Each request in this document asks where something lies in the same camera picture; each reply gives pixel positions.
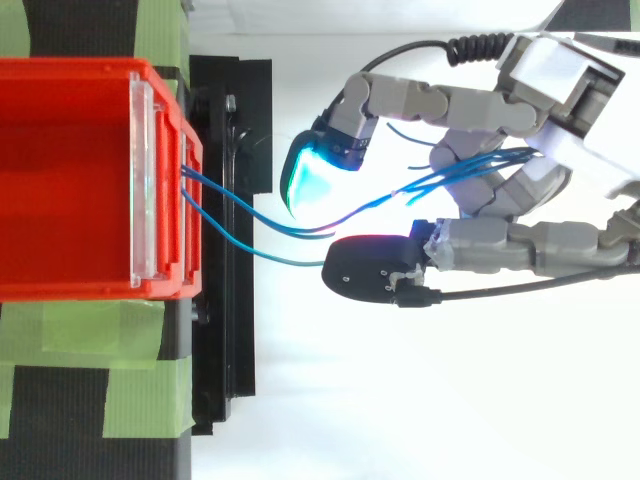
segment blue light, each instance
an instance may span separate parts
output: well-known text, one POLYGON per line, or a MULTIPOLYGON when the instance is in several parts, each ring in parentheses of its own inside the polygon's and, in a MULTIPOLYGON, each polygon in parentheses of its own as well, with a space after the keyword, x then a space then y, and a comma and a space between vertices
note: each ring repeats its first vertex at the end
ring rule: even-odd
POLYGON ((292 215, 296 216, 294 211, 305 205, 316 205, 329 197, 332 184, 327 174, 333 168, 335 167, 327 164, 313 148, 300 150, 287 193, 287 203, 292 215))

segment robotic hand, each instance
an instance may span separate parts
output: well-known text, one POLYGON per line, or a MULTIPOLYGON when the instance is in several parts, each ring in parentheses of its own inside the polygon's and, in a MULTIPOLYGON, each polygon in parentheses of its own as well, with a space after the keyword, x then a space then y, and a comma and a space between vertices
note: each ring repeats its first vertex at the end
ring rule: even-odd
POLYGON ((285 201, 301 147, 311 144, 332 165, 358 170, 380 117, 449 128, 431 152, 434 172, 492 152, 507 136, 542 154, 508 179, 493 172, 447 185, 460 219, 416 220, 410 237, 333 243, 322 273, 329 288, 356 300, 416 307, 638 272, 640 201, 617 212, 605 231, 576 222, 516 223, 560 193, 572 171, 593 177, 608 198, 640 200, 640 161, 631 155, 636 127, 625 115, 640 110, 634 78, 614 65, 614 55, 605 62, 604 55, 596 58, 564 38, 518 35, 499 50, 492 92, 357 73, 347 81, 344 98, 294 141, 283 173, 285 201), (528 288, 442 294, 422 286, 427 267, 485 274, 529 269, 558 278, 528 288))

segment black cable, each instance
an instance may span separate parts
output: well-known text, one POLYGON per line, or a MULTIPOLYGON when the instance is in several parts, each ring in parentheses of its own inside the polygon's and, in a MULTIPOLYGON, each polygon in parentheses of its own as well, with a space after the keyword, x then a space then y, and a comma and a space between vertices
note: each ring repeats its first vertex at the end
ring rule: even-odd
POLYGON ((441 293, 442 301, 446 300, 470 300, 474 298, 500 297, 517 293, 535 292, 549 288, 566 287, 577 283, 590 282, 592 280, 604 280, 621 275, 634 275, 640 273, 640 265, 623 265, 607 267, 591 272, 568 275, 566 277, 543 280, 541 282, 523 283, 521 285, 509 285, 507 287, 483 288, 480 290, 467 290, 462 292, 441 293))
MULTIPOLYGON (((498 60, 512 38, 513 33, 492 33, 490 35, 471 35, 470 37, 452 38, 448 42, 441 40, 422 40, 407 43, 373 59, 360 71, 370 72, 387 60, 391 60, 398 55, 410 52, 411 50, 430 47, 442 48, 447 53, 447 61, 452 67, 466 62, 498 60)), ((328 119, 335 106, 342 102, 343 98, 344 92, 341 91, 336 98, 333 99, 329 108, 325 110, 323 116, 326 117, 326 119, 328 119)))
POLYGON ((428 287, 399 284, 392 303, 400 308, 425 308, 432 305, 440 305, 447 300, 472 300, 476 298, 501 297, 515 295, 517 293, 536 292, 550 288, 566 287, 577 283, 590 282, 592 280, 605 280, 620 275, 633 275, 640 273, 640 265, 623 265, 607 267, 591 272, 568 275, 566 277, 543 280, 541 282, 523 283, 521 285, 509 285, 507 287, 483 288, 480 290, 465 290, 462 292, 442 292, 428 287))

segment screw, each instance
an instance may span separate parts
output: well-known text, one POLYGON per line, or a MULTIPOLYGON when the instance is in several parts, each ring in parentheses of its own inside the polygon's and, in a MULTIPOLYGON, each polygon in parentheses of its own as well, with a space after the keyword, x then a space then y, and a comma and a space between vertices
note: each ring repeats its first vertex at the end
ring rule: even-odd
POLYGON ((228 113, 235 113, 238 109, 235 95, 227 95, 227 98, 225 99, 225 108, 228 113))

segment green tape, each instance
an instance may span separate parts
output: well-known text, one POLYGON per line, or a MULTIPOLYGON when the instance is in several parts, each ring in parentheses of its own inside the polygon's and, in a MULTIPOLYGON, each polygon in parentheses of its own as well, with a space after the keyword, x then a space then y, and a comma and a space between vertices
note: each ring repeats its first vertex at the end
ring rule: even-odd
POLYGON ((134 56, 179 68, 189 85, 189 22, 179 1, 139 0, 134 56))
POLYGON ((154 368, 164 303, 5 303, 0 365, 154 368))
POLYGON ((104 438, 178 438, 193 425, 191 357, 109 372, 104 438))
POLYGON ((13 365, 0 365, 0 439, 9 438, 14 371, 13 365))
POLYGON ((31 36, 22 0, 0 0, 0 57, 28 57, 31 36))
POLYGON ((120 346, 117 302, 47 304, 42 319, 45 352, 117 355, 120 346))
POLYGON ((640 31, 640 0, 630 0, 631 4, 631 31, 640 31))

